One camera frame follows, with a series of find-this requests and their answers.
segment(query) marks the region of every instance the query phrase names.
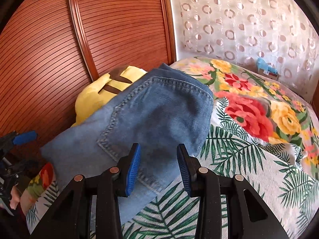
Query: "yellow pillow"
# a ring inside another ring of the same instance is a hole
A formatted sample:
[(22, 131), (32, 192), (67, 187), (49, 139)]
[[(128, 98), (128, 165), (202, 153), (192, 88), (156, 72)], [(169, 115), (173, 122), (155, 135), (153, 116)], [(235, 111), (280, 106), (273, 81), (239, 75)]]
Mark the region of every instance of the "yellow pillow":
[(88, 85), (78, 95), (75, 102), (77, 116), (76, 122), (72, 126), (81, 124), (146, 73), (143, 69), (132, 66), (116, 68)]

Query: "bolt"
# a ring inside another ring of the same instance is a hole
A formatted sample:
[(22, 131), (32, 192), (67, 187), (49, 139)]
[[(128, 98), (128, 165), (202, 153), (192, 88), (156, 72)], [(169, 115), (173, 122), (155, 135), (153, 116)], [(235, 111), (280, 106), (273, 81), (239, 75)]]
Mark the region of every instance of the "bolt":
[(118, 167), (116, 167), (116, 166), (115, 167), (111, 167), (110, 168), (110, 173), (117, 173), (117, 172), (119, 172), (119, 170), (120, 169)]
[(198, 169), (200, 173), (208, 173), (208, 169), (205, 167), (201, 167)]
[(80, 181), (82, 181), (82, 179), (83, 179), (83, 176), (82, 176), (81, 174), (78, 174), (78, 175), (76, 175), (76, 176), (74, 177), (74, 180), (75, 180), (76, 182), (80, 182)]
[(237, 181), (242, 182), (242, 181), (244, 180), (244, 177), (243, 177), (243, 175), (236, 174), (236, 175), (235, 175), (235, 179), (236, 179)]

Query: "blue object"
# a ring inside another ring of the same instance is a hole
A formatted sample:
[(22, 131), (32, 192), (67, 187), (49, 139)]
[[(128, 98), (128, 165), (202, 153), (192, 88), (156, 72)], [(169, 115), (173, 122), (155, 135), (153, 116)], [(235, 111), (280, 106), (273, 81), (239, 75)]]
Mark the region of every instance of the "blue object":
[(37, 139), (37, 133), (30, 131), (17, 135), (13, 140), (14, 145), (23, 145)]
[(257, 65), (258, 71), (259, 69), (263, 69), (264, 71), (271, 72), (275, 75), (278, 75), (277, 69), (267, 64), (261, 57), (258, 57), (256, 65)]
[[(191, 156), (200, 153), (212, 110), (208, 86), (162, 64), (81, 125), (59, 134), (41, 153), (53, 164), (62, 190), (79, 173), (92, 177), (116, 166), (132, 144), (139, 143), (142, 152), (134, 190), (128, 198), (118, 199), (123, 224), (180, 175), (179, 144), (185, 144)], [(91, 216), (94, 219), (94, 204)]]
[(130, 168), (127, 172), (126, 188), (125, 188), (126, 196), (129, 196), (134, 189), (136, 176), (138, 175), (140, 160), (141, 160), (141, 146), (137, 144)]

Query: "wooden wardrobe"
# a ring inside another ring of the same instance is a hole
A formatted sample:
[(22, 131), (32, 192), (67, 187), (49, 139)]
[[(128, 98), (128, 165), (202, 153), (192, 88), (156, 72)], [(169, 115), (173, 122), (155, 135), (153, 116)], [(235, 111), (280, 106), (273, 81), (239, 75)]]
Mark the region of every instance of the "wooden wardrobe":
[(23, 0), (0, 34), (0, 136), (35, 130), (15, 155), (39, 156), (93, 80), (174, 61), (170, 0)]

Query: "blue gripper pad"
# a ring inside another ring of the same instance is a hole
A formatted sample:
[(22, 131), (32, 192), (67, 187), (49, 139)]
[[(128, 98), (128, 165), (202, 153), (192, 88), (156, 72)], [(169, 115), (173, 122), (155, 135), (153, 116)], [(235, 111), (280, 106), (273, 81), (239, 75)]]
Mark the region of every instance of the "blue gripper pad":
[(26, 132), (26, 133), (22, 133), (17, 135), (13, 140), (12, 143), (14, 145), (22, 145), (22, 144), (26, 144), (29, 143), (33, 140), (36, 140), (37, 138), (37, 133), (35, 131), (30, 131), (30, 132)]
[(126, 177), (126, 188), (125, 188), (126, 196), (129, 196), (134, 189), (140, 160), (141, 160), (141, 146), (139, 144), (136, 144), (134, 156), (132, 158), (131, 165), (129, 167), (129, 170), (127, 172), (127, 177)]

